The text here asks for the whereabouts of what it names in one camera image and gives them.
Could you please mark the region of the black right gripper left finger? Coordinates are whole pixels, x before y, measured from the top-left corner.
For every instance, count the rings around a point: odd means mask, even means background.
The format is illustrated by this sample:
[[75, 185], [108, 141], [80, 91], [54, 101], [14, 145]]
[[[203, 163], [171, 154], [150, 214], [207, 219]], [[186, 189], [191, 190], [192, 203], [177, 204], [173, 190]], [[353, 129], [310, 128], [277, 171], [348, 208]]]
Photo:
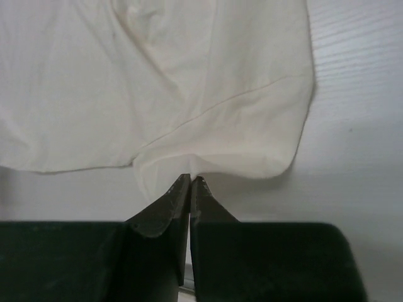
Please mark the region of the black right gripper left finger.
[[126, 221], [4, 221], [2, 301], [176, 301], [191, 178]]

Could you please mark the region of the white cloth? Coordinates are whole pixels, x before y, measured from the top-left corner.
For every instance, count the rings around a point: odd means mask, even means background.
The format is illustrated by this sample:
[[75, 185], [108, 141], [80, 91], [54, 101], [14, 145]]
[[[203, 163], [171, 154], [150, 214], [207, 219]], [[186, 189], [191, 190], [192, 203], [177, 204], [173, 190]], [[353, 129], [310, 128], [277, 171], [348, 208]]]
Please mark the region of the white cloth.
[[1, 165], [279, 176], [314, 88], [305, 1], [2, 1]]

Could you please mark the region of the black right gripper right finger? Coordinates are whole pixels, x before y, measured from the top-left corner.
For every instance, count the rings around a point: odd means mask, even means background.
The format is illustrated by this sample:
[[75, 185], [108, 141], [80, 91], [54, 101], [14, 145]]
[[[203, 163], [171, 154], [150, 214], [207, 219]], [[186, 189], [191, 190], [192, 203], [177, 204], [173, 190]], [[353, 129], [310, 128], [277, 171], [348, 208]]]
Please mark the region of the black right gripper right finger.
[[190, 249], [198, 301], [366, 301], [350, 245], [333, 225], [241, 222], [204, 178], [191, 186]]

